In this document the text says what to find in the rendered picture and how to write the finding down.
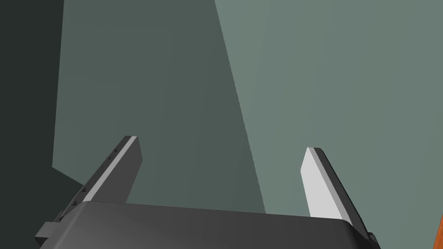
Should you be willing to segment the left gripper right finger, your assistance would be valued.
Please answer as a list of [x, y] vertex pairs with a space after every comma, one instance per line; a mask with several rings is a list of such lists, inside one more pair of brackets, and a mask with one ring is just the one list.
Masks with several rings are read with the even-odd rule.
[[370, 238], [361, 216], [321, 148], [306, 149], [300, 173], [311, 217], [345, 220], [364, 238]]

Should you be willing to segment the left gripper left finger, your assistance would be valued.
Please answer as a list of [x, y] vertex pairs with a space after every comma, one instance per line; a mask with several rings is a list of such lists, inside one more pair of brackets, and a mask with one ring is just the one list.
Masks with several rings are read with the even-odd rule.
[[54, 222], [59, 223], [82, 202], [125, 203], [142, 160], [139, 138], [125, 136]]

